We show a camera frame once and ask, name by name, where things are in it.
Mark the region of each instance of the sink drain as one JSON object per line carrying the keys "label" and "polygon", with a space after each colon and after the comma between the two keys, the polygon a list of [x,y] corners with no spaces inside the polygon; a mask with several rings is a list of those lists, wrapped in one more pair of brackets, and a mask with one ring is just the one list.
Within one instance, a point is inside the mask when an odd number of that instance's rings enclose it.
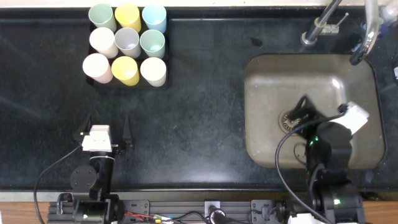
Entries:
{"label": "sink drain", "polygon": [[279,115],[279,127],[284,133],[289,133],[291,130],[300,123],[300,119],[290,120],[287,118],[287,114],[290,110],[283,110]]}

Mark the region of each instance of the wooden floor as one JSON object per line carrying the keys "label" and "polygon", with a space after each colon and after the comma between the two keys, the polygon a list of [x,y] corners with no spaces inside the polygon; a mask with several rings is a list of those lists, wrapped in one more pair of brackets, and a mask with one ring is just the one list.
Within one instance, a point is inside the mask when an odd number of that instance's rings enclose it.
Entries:
{"label": "wooden floor", "polygon": [[[366,221],[372,224],[398,223],[398,202],[365,202]],[[43,219],[49,203],[40,202]],[[2,224],[40,224],[32,202],[0,202]]]}

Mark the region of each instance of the sink basin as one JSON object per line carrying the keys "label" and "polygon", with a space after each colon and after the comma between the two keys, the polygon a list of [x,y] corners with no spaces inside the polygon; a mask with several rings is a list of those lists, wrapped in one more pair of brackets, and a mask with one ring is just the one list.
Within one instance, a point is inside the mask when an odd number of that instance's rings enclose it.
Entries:
{"label": "sink basin", "polygon": [[[377,166],[385,146],[373,70],[365,61],[353,66],[348,59],[349,55],[261,55],[249,62],[244,77],[246,149],[255,162],[275,167],[278,142],[295,125],[285,115],[308,95],[325,116],[337,115],[339,105],[349,101],[370,114],[351,140],[349,167]],[[297,160],[305,162],[304,143],[298,135],[286,140],[281,168],[304,168]]]}

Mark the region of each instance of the plastic cup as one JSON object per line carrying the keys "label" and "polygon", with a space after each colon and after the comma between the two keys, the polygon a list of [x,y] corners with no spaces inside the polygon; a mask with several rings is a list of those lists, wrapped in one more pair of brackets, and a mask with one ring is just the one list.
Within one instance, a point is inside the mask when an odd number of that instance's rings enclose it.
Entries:
{"label": "plastic cup", "polygon": [[165,39],[163,34],[157,30],[147,30],[141,35],[139,41],[142,49],[149,57],[164,57]]}
{"label": "plastic cup", "polygon": [[90,34],[90,45],[107,58],[114,58],[119,53],[114,34],[106,27],[97,28]]}
{"label": "plastic cup", "polygon": [[112,32],[116,31],[112,7],[108,4],[96,4],[88,11],[88,18],[96,27],[106,27]]}
{"label": "plastic cup", "polygon": [[83,61],[83,71],[99,83],[108,83],[113,78],[108,59],[99,53],[86,57]]}
{"label": "plastic cup", "polygon": [[114,36],[114,43],[126,56],[137,58],[141,54],[139,35],[132,28],[119,29]]}
{"label": "plastic cup", "polygon": [[149,29],[166,31],[167,19],[166,9],[163,6],[147,6],[142,11],[142,18]]}
{"label": "plastic cup", "polygon": [[151,57],[141,64],[141,75],[152,86],[159,87],[166,82],[167,68],[162,59]]}
{"label": "plastic cup", "polygon": [[127,86],[133,86],[139,81],[137,62],[131,57],[118,57],[112,64],[112,73]]}
{"label": "plastic cup", "polygon": [[133,28],[137,32],[141,30],[141,18],[139,10],[133,4],[123,4],[116,8],[114,15],[122,27]]}

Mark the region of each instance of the faucet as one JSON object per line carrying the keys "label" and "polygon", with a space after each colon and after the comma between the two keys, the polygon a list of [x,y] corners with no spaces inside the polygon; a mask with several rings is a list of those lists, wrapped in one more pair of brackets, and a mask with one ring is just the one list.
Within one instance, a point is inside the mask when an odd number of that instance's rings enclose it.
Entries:
{"label": "faucet", "polygon": [[[326,7],[322,15],[316,18],[308,32],[304,32],[301,41],[304,45],[311,46],[317,42],[318,36],[326,27],[326,22],[336,10],[342,0],[332,0]],[[349,62],[352,65],[359,64],[365,56],[371,51],[379,33],[379,6],[378,0],[364,0],[366,11],[366,34],[362,44],[355,50]]]}

